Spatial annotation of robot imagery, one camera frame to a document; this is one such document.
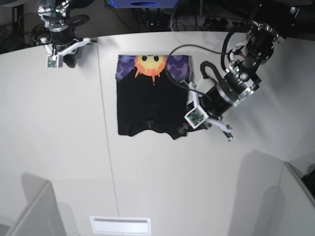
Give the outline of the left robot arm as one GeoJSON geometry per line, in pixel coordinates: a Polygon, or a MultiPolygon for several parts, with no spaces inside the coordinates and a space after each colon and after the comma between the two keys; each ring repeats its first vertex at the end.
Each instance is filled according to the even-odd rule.
{"type": "Polygon", "coordinates": [[[264,0],[253,17],[245,41],[227,50],[229,39],[236,31],[233,29],[228,33],[220,59],[226,75],[221,76],[216,66],[209,61],[201,63],[203,78],[209,79],[206,68],[212,69],[214,85],[203,93],[197,91],[194,82],[189,83],[187,88],[193,102],[188,105],[185,123],[178,129],[180,134],[216,126],[228,140],[233,139],[232,128],[222,121],[222,115],[259,89],[261,79],[256,73],[259,66],[272,56],[274,44],[287,38],[299,10],[299,5],[284,0],[264,0]]]}

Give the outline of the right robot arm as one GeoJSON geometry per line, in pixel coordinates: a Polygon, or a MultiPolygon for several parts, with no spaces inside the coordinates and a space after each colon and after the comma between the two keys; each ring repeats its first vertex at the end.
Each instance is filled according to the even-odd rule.
{"type": "Polygon", "coordinates": [[[70,1],[42,0],[37,12],[44,22],[44,28],[48,30],[48,35],[40,38],[48,54],[47,67],[60,68],[66,64],[74,68],[78,49],[73,49],[72,45],[79,40],[70,22],[70,1]]]}

